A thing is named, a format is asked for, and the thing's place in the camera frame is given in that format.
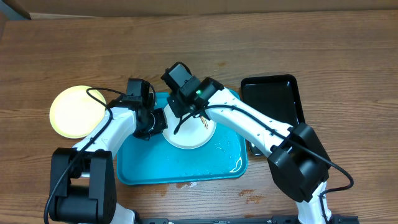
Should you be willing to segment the white plate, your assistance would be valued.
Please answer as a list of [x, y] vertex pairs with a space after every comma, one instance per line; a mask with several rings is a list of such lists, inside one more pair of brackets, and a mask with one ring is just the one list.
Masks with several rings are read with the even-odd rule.
[[171, 145], [181, 149], [195, 149], [206, 144], [216, 131], [216, 123], [204, 117], [189, 118], [184, 122], [177, 134], [174, 130], [180, 121], [175, 117], [169, 105], [164, 108], [167, 129], [162, 134]]

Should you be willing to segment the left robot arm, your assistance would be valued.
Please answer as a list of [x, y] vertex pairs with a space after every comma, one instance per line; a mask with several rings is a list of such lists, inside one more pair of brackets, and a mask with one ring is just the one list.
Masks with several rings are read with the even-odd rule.
[[108, 108], [103, 120], [72, 148], [58, 148], [51, 160], [50, 193], [44, 222], [113, 223], [117, 210], [113, 159], [134, 136], [149, 140], [167, 122], [162, 108], [150, 109], [143, 122], [128, 107]]

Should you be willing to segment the green rimmed plate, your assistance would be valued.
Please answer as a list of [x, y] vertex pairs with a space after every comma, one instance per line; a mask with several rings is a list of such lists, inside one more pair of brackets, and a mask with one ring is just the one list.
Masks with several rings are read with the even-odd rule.
[[89, 87], [84, 85], [73, 86], [54, 99], [49, 118], [59, 135], [71, 139], [83, 138], [104, 118], [104, 96], [97, 90], [87, 93], [87, 89]]

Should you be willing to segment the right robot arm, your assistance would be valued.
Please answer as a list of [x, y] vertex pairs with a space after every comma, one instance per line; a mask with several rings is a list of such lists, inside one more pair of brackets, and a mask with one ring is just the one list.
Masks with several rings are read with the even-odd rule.
[[200, 81], [162, 77], [171, 89], [170, 107], [180, 122], [202, 115], [253, 143], [267, 157], [278, 188], [296, 202], [300, 223], [328, 223], [331, 212], [322, 192], [329, 178], [330, 158], [314, 130], [274, 120], [237, 99], [229, 89], [207, 77]]

